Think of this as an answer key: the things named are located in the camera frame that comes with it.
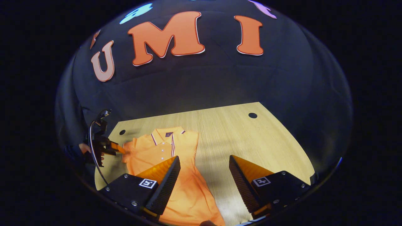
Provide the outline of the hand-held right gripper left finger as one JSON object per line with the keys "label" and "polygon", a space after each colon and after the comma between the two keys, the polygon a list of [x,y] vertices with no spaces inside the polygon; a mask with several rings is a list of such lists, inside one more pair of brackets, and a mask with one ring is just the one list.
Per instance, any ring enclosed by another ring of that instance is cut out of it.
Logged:
{"label": "hand-held right gripper left finger", "polygon": [[99,192],[128,212],[145,219],[159,220],[180,170],[180,159],[174,156],[137,175],[122,174]]}

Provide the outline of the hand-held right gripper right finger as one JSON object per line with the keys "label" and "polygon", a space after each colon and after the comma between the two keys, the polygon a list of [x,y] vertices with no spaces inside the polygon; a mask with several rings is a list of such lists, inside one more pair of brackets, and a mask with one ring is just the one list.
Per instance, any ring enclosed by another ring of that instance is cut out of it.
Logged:
{"label": "hand-held right gripper right finger", "polygon": [[229,169],[254,220],[282,212],[311,188],[287,171],[273,173],[235,155],[229,157]]}

